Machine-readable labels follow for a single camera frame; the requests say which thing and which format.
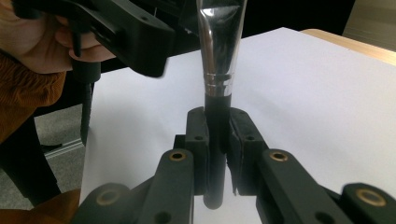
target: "wooden edge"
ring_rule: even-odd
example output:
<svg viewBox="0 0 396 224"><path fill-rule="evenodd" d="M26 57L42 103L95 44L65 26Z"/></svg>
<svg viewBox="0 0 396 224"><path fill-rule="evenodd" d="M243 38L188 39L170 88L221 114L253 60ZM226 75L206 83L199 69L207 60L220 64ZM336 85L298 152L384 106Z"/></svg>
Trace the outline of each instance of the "wooden edge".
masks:
<svg viewBox="0 0 396 224"><path fill-rule="evenodd" d="M359 53L363 53L367 56L376 58L384 63L390 63L396 66L396 52L394 51L388 49L381 49L373 45L365 44L340 35L334 35L318 29L307 29L301 32L307 35L312 35L314 37L329 41L336 45L345 47L347 49L352 49Z"/></svg>

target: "brown jacket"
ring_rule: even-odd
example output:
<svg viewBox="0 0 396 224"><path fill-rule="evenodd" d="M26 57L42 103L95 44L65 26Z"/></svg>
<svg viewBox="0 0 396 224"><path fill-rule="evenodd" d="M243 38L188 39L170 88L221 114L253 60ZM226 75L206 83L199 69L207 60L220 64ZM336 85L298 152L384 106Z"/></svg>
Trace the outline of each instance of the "brown jacket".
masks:
<svg viewBox="0 0 396 224"><path fill-rule="evenodd" d="M66 72L38 74L0 53L0 144L40 106L62 94Z"/></svg>

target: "person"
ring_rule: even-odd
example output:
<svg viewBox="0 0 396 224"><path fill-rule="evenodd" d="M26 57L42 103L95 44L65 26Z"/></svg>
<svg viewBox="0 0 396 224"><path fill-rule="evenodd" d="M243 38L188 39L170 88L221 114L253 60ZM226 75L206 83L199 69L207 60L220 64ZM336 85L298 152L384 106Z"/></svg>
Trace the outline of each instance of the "person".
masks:
<svg viewBox="0 0 396 224"><path fill-rule="evenodd" d="M72 69L71 59L102 62L115 57L92 33L82 35L77 57L71 36L67 19L43 14L37 20L24 20L14 14L11 0L0 0L1 162L5 158L2 151L13 150L7 148L7 142L32 119L35 110L60 98L66 71ZM78 190L61 194L32 211L1 210L0 222L68 223L78 207L78 195Z"/></svg>

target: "floor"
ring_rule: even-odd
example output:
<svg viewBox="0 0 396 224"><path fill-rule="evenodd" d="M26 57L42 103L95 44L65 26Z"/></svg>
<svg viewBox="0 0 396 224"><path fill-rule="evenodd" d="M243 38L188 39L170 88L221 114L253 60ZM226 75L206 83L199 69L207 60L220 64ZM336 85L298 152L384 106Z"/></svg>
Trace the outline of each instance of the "floor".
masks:
<svg viewBox="0 0 396 224"><path fill-rule="evenodd" d="M344 36L396 51L395 1L357 0ZM42 144L64 143L62 148L47 155L49 165L63 192L80 188L81 185L84 146L79 140L80 116L81 105L77 105L36 118L37 132ZM0 170L0 209L31 207L7 175Z"/></svg>

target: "white tabletop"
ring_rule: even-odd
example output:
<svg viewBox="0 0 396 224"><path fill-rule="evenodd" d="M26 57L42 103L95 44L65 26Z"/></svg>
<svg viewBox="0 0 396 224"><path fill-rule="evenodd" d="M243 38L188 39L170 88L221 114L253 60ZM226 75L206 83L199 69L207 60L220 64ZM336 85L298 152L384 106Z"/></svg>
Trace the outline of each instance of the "white tabletop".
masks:
<svg viewBox="0 0 396 224"><path fill-rule="evenodd" d="M108 182L133 188L154 175L187 112L204 105L199 51L172 57L163 78L130 69L95 84L81 199ZM241 41L232 107L249 113L269 147L291 152L337 192L363 182L396 197L396 67L289 29ZM223 206L196 197L194 223L260 223L254 197Z"/></svg>

